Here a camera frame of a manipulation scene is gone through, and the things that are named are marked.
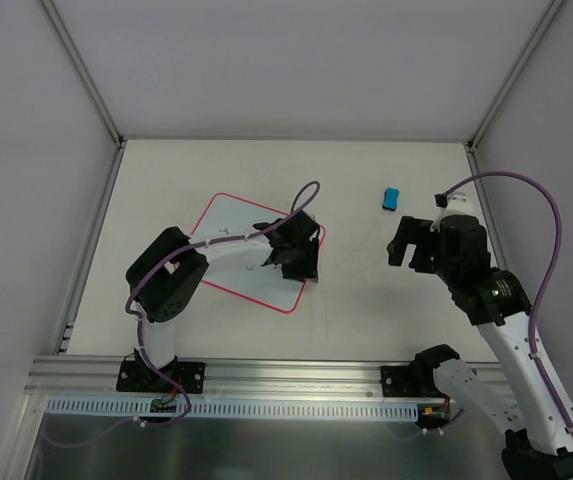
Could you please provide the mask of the pink-framed whiteboard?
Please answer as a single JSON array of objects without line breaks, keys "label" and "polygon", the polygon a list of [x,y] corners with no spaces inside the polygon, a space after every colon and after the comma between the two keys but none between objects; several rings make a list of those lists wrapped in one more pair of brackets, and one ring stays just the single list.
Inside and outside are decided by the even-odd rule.
[{"label": "pink-framed whiteboard", "polygon": [[[191,233],[193,243],[227,239],[198,250],[209,262],[203,282],[280,313],[294,312],[306,283],[285,279],[280,266],[268,265],[269,240],[250,236],[257,231],[256,224],[273,223],[285,216],[284,211],[239,196],[215,194]],[[231,236],[238,239],[231,241]]]}]

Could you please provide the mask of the blue whiteboard eraser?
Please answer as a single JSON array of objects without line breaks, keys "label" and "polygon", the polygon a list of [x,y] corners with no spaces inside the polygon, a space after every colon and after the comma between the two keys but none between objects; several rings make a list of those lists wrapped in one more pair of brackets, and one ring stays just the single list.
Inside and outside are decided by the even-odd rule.
[{"label": "blue whiteboard eraser", "polygon": [[388,187],[384,191],[382,200],[382,209],[389,212],[395,212],[399,205],[400,191],[396,188]]}]

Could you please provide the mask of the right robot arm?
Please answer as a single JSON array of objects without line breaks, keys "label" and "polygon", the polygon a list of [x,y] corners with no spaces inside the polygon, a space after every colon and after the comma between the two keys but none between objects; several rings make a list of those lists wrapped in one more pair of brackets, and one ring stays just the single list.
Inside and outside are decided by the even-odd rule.
[{"label": "right robot arm", "polygon": [[452,347],[417,353],[400,373],[382,380],[383,392],[443,396],[463,412],[486,418],[505,439],[503,466],[512,479],[573,479],[573,405],[530,323],[534,309],[515,275],[495,267],[487,232],[474,216],[429,221],[401,218],[387,246],[388,263],[433,274],[498,360],[515,402],[485,385]]}]

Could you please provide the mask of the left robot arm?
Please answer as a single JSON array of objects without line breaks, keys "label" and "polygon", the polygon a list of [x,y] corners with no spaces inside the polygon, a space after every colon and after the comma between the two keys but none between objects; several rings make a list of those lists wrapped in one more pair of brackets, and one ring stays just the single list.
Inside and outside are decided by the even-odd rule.
[{"label": "left robot arm", "polygon": [[174,379],[176,318],[186,309],[208,271],[243,288],[246,267],[259,273],[250,290],[288,292],[318,280],[322,226],[301,209],[244,232],[193,239],[165,229],[127,269],[127,313],[137,317],[139,378],[153,391]]}]

